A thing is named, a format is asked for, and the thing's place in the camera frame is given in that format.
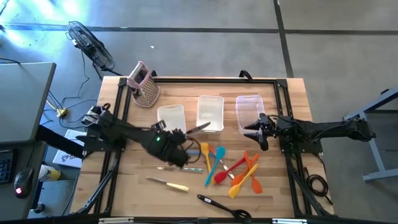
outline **wooden tabletop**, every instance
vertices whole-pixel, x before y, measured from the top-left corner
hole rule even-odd
[[[99,93],[98,104],[111,103],[110,111],[113,111],[118,82],[119,77],[104,77]],[[303,79],[288,78],[287,83],[294,117],[312,120]],[[220,185],[205,187],[207,171],[202,174],[192,174],[158,170],[156,167],[165,166],[165,163],[150,156],[138,143],[129,141],[119,166],[112,210],[113,217],[231,217],[228,212],[197,199],[197,194],[206,195],[230,209],[244,209],[256,218],[294,216],[286,163],[284,155],[280,153],[278,140],[268,138],[269,150],[263,152],[256,142],[239,133],[236,121],[235,101],[236,97],[241,95],[262,96],[266,114],[277,114],[272,85],[159,83],[159,86],[161,93],[153,107],[141,108],[133,101],[130,103],[127,121],[136,126],[149,127],[157,122],[158,107],[182,104],[185,109],[186,127],[189,130],[196,126],[198,97],[201,95],[222,96],[224,98],[224,130],[219,135],[197,134],[194,137],[200,142],[208,142],[213,146],[224,146],[226,155],[223,160],[227,166],[232,166],[240,160],[244,150],[247,150],[249,157],[253,157],[257,153],[260,154],[257,161],[259,168],[255,174],[261,183],[263,193],[255,194],[251,188],[251,180],[249,180],[243,184],[239,195],[231,199],[228,197],[228,190],[231,187],[229,177]],[[121,108],[124,108],[126,92],[126,90],[123,91]],[[81,208],[98,185],[103,156],[103,152],[96,152],[84,160],[71,212]],[[315,156],[303,154],[303,164],[308,168],[310,174],[318,174],[326,178],[322,163]],[[197,163],[187,167],[199,167],[206,170],[205,157],[202,156]],[[233,174],[240,174],[244,168],[244,165],[239,166],[233,171]],[[222,170],[219,165],[216,173]],[[147,180],[146,177],[156,177],[186,185],[190,190],[187,194],[170,190],[165,185]],[[297,189],[300,207],[303,208],[302,194],[298,186]],[[104,192],[102,207],[106,204],[108,188]],[[333,207],[325,198],[316,198],[327,211],[333,213]]]

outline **yellow connector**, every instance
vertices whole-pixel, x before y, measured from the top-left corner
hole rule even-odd
[[[65,108],[57,109],[56,112],[57,112],[57,117],[58,118],[62,118],[62,117],[67,115],[67,109],[65,109]]]

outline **plastic bin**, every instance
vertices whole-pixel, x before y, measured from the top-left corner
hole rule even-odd
[[[157,120],[164,120],[166,123],[166,131],[178,128],[181,129],[183,133],[187,132],[185,127],[184,106],[182,105],[161,106],[157,109]]]
[[[236,119],[241,134],[257,131],[244,129],[245,126],[256,122],[260,113],[265,113],[262,98],[259,95],[238,96],[236,98]]]
[[[219,134],[224,129],[224,98],[220,96],[199,96],[197,126],[211,122],[202,131]]]

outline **gray floor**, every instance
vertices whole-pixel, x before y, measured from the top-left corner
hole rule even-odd
[[[276,29],[271,0],[217,1],[13,1],[0,19],[5,22],[66,24],[79,20],[87,26],[223,27]],[[380,0],[280,0],[286,29],[397,30],[398,2]],[[80,51],[60,31],[7,30],[1,35],[0,54],[21,62],[54,61],[57,71],[51,90],[61,100],[75,96],[83,76]],[[199,34],[155,32],[95,32],[116,61],[116,70],[129,73],[138,60],[158,75],[235,77],[246,69],[254,77],[286,77],[278,34]],[[304,78],[313,119],[334,121],[398,85],[398,36],[287,35],[294,77]],[[86,58],[81,100],[95,99],[101,82]],[[92,105],[71,110],[74,121]],[[64,134],[56,122],[46,126]],[[78,123],[65,125],[77,126]],[[324,160],[335,212],[341,217],[396,222],[398,177],[370,184],[362,175],[377,171],[366,143],[349,139],[322,140]],[[49,150],[50,163],[55,150]],[[397,168],[398,152],[383,159]],[[73,179],[78,170],[65,170]]]

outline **fan grille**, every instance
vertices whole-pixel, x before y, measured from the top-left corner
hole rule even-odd
[[[81,49],[99,68],[113,69],[115,63],[111,54],[83,24],[71,21],[67,29],[70,37],[76,41],[76,47]]]

